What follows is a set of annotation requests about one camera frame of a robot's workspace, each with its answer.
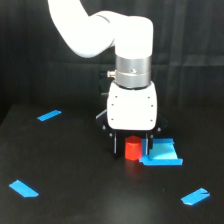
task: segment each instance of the blue object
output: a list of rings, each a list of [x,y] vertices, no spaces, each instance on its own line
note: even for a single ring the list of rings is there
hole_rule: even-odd
[[[146,166],[181,166],[183,159],[178,159],[172,138],[154,139],[153,149],[146,155],[146,139],[142,139],[142,155],[139,160]]]
[[[29,188],[19,180],[10,184],[9,187],[11,187],[14,191],[18,192],[19,194],[21,194],[24,198],[37,197],[39,195],[37,192]]]
[[[160,143],[174,144],[174,141],[172,138],[154,138],[153,139],[153,144],[160,144]]]
[[[143,156],[139,162],[145,166],[181,166],[183,159],[150,159],[148,156]]]
[[[142,139],[142,155],[146,152],[146,139]],[[149,150],[149,159],[177,159],[173,139],[154,139],[153,149]]]
[[[61,111],[58,111],[58,110],[54,110],[54,111],[51,111],[50,113],[47,113],[45,115],[42,115],[40,117],[38,117],[37,119],[40,120],[40,121],[45,121],[49,118],[52,118],[58,114],[61,114]]]
[[[186,205],[194,205],[197,202],[209,197],[210,194],[203,188],[198,189],[197,191],[181,198],[184,204]]]

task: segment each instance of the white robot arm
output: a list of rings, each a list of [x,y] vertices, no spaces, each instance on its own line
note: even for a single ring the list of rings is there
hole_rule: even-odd
[[[113,133],[145,131],[147,137],[157,119],[157,97],[151,81],[152,22],[110,11],[89,16],[80,0],[48,3],[56,28],[77,55],[91,58],[115,46],[116,69],[108,72],[115,78],[107,100],[109,128],[115,130]]]
[[[88,16],[79,0],[48,0],[51,18],[67,45],[79,56],[94,57],[115,46],[123,58],[151,56],[152,22],[110,11]]]

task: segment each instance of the blue tape strip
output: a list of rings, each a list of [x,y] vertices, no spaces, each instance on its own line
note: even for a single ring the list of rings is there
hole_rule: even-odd
[[[18,192],[19,194],[21,194],[24,198],[37,197],[39,195],[37,192],[29,188],[19,180],[10,184],[9,187],[11,187],[14,191]]]
[[[50,113],[47,113],[45,115],[42,115],[40,117],[38,117],[37,119],[40,120],[40,121],[45,121],[49,118],[52,118],[58,114],[61,114],[61,111],[58,111],[58,110],[54,110],[54,111],[51,111]]]
[[[149,159],[148,156],[143,156],[139,162],[145,166],[181,166],[183,159]]]
[[[186,205],[194,205],[197,202],[209,197],[210,194],[203,188],[198,189],[197,191],[181,198],[184,204]]]
[[[153,144],[160,144],[160,143],[174,144],[174,141],[172,138],[155,138],[155,139],[153,139]]]

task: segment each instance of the red cylinder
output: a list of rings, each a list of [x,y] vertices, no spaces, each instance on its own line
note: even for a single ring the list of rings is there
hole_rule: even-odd
[[[131,136],[125,139],[125,158],[139,160],[142,158],[142,139]]]

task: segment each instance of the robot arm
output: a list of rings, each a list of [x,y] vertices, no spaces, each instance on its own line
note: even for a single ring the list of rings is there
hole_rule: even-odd
[[[88,16],[79,0],[48,0],[51,18],[64,41],[77,55],[91,58],[114,45],[112,21]],[[108,13],[113,24],[125,16]]]
[[[152,54],[153,25],[143,17],[110,11],[88,16],[80,0],[48,0],[51,18],[67,45],[77,55],[90,58],[115,46],[125,59]]]

